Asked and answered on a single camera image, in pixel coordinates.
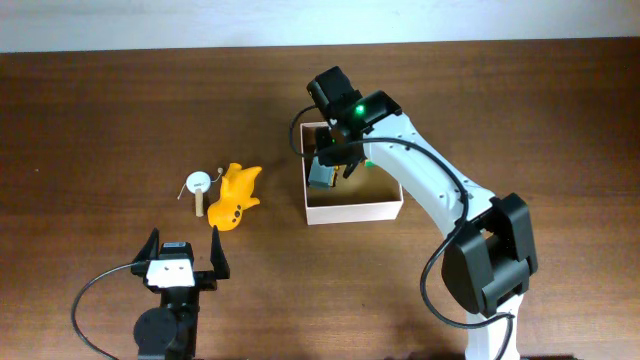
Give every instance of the green led light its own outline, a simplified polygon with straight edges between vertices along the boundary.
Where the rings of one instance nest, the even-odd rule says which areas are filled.
[[[362,115],[362,114],[364,114],[364,105],[356,106],[356,115]]]

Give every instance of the small wooden stick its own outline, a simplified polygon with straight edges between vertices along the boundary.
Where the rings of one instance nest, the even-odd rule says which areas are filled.
[[[202,190],[200,188],[196,189],[196,216],[197,217],[204,216],[203,197],[202,197]]]

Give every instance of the white round object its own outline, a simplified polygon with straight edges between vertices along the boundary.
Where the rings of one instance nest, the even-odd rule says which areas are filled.
[[[187,189],[191,191],[192,194],[195,194],[198,189],[205,193],[210,187],[211,178],[209,174],[204,171],[196,171],[187,177]]]

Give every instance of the white label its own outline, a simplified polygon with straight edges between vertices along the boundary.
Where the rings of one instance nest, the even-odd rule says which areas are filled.
[[[178,242],[178,243],[164,243],[162,247],[184,247],[187,245],[186,242]]]
[[[211,178],[204,171],[196,171],[187,177],[186,185],[192,194],[195,194],[197,189],[204,193],[211,187]]]
[[[147,281],[149,285],[163,289],[175,286],[191,287],[195,285],[193,268],[191,267],[189,259],[151,261],[149,270],[147,270]]]

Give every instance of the cable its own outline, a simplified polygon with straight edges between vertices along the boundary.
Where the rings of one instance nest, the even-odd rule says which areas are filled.
[[[94,345],[91,341],[89,341],[89,339],[82,333],[82,330],[80,330],[80,327],[78,326],[78,322],[76,321],[76,310],[78,309],[78,303],[80,303],[80,298],[82,298],[82,295],[84,295],[84,293],[89,290],[89,288],[91,286],[93,286],[93,284],[95,284],[98,280],[102,279],[103,277],[113,274],[114,272],[118,271],[118,270],[122,270],[122,269],[127,269],[130,267],[133,267],[135,265],[138,264],[143,264],[144,262],[137,262],[137,263],[131,263],[131,264],[126,264],[126,265],[120,265],[118,267],[115,267],[111,270],[107,270],[105,272],[103,272],[102,274],[96,276],[95,278],[93,278],[91,281],[89,281],[81,290],[80,292],[78,292],[78,295],[76,295],[75,300],[73,300],[73,305],[71,305],[71,325],[73,325],[73,330],[76,332],[76,334],[78,335],[78,337],[80,338],[80,340],[82,340],[85,345],[87,345],[88,347],[91,348],[91,350],[97,352],[98,354],[104,356],[107,359],[110,360],[118,360],[117,357],[109,354],[108,352],[100,349],[99,347],[97,347],[96,345]]]
[[[447,237],[442,242],[442,244],[440,244],[440,246],[436,249],[436,251],[431,255],[431,257],[427,261],[424,269],[422,270],[422,274],[420,276],[420,295],[422,296],[422,300],[425,303],[425,305],[427,306],[427,308],[429,309],[429,311],[431,311],[438,319],[440,319],[440,321],[444,322],[447,325],[450,325],[450,326],[453,326],[453,327],[456,327],[456,328],[459,328],[459,329],[468,329],[468,330],[479,329],[479,328],[488,326],[490,324],[493,324],[494,322],[496,322],[496,321],[498,321],[500,319],[507,319],[508,324],[507,324],[507,331],[506,331],[505,339],[504,339],[504,341],[502,343],[502,346],[500,347],[500,351],[498,351],[498,354],[496,356],[496,360],[501,359],[502,356],[504,355],[504,353],[506,352],[507,345],[509,344],[509,338],[511,338],[511,333],[513,331],[513,319],[515,318],[514,315],[512,315],[510,313],[498,313],[498,314],[495,314],[490,319],[487,319],[485,321],[481,321],[481,322],[475,323],[475,324],[465,324],[465,323],[461,323],[461,322],[457,322],[457,321],[451,320],[451,319],[445,317],[444,315],[442,315],[433,306],[433,304],[431,303],[431,300],[429,300],[429,296],[427,294],[427,276],[429,275],[429,272],[431,271],[431,268],[433,267],[435,262],[438,260],[438,258],[440,258],[440,256],[442,256],[442,254],[445,252],[447,247],[453,243],[453,241],[455,240],[456,236],[462,230],[462,228],[463,228],[463,226],[464,226],[464,224],[466,222],[467,215],[469,214],[469,195],[468,195],[466,189],[464,188],[464,185],[462,185],[462,182],[460,181],[460,179],[458,179],[456,174],[454,174],[453,171],[451,171],[451,169],[449,169],[449,167],[446,166],[442,162],[442,160],[440,160],[437,156],[435,156],[430,151],[426,150],[425,148],[423,148],[423,147],[421,147],[421,146],[419,146],[419,145],[417,145],[417,144],[415,144],[413,142],[410,142],[410,141],[407,141],[407,140],[402,140],[402,139],[397,139],[397,138],[381,137],[381,138],[360,139],[360,140],[354,140],[352,142],[345,143],[345,144],[335,144],[335,145],[326,147],[326,148],[324,148],[324,149],[322,149],[320,151],[316,151],[316,152],[314,152],[312,154],[302,153],[300,150],[298,150],[298,148],[293,143],[293,129],[295,128],[298,120],[300,119],[300,117],[304,113],[306,113],[309,110],[315,109],[315,108],[316,108],[315,105],[311,105],[311,106],[308,106],[308,107],[302,109],[300,112],[298,112],[298,114],[296,114],[296,116],[291,120],[291,123],[289,124],[289,145],[291,146],[291,149],[293,150],[293,152],[296,153],[298,156],[301,156],[301,157],[306,158],[306,159],[312,159],[314,157],[323,156],[323,155],[332,153],[334,151],[346,149],[346,148],[353,147],[353,146],[356,146],[356,145],[363,145],[363,144],[369,144],[369,143],[380,143],[380,142],[395,143],[395,144],[403,145],[403,146],[405,146],[407,148],[411,148],[411,149],[417,150],[418,152],[422,153],[423,155],[425,155],[426,157],[431,159],[434,163],[436,163],[436,165],[438,165],[438,167],[440,167],[442,169],[442,171],[444,171],[447,174],[447,176],[449,176],[449,178],[456,185],[456,187],[460,191],[460,201],[462,202],[462,214],[460,215],[458,220],[455,222],[455,226],[454,226],[453,230],[451,230],[451,232],[447,235]]]

